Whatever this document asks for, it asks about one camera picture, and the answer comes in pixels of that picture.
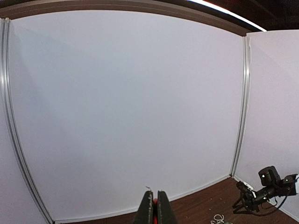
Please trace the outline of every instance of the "aluminum frame strip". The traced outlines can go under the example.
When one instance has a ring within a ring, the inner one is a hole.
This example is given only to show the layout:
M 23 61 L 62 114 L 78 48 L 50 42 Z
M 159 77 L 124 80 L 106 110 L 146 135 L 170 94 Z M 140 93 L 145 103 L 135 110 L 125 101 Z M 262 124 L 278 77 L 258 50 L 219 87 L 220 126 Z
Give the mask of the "aluminum frame strip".
M 39 211 L 46 220 L 46 223 L 53 224 L 47 208 L 45 207 L 42 198 L 33 181 L 32 175 L 26 163 L 26 159 L 21 147 L 20 138 L 17 132 L 17 126 L 14 118 L 13 104 L 10 91 L 9 70 L 8 70 L 8 47 L 9 47 L 9 23 L 10 20 L 0 19 L 0 91 L 2 103 L 7 122 L 7 128 L 14 149 L 14 154 L 18 162 L 18 166 L 28 187 L 31 196 L 36 203 Z
M 232 177 L 235 176 L 237 164 L 240 157 L 244 132 L 245 132 L 246 115 L 247 115 L 248 101 L 249 101 L 249 86 L 250 86 L 250 39 L 249 37 L 246 36 L 243 37 L 243 90 L 242 90 L 241 114 L 240 114 L 237 141 L 235 146 L 235 153 L 234 153 L 233 163 L 229 174 Z

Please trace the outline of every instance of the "brown floor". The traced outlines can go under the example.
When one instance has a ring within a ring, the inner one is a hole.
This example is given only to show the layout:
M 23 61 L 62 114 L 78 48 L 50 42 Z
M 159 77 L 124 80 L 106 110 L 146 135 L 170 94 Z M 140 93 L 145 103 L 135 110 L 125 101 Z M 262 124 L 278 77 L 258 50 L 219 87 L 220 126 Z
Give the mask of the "brown floor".
M 234 215 L 232 205 L 240 195 L 235 185 L 236 181 L 228 178 L 209 188 L 171 202 L 178 223 L 210 224 L 214 215 L 220 214 L 224 215 L 225 221 L 233 224 L 299 224 L 281 211 L 266 217 Z M 135 213 L 130 213 L 77 224 L 132 224 L 134 217 Z

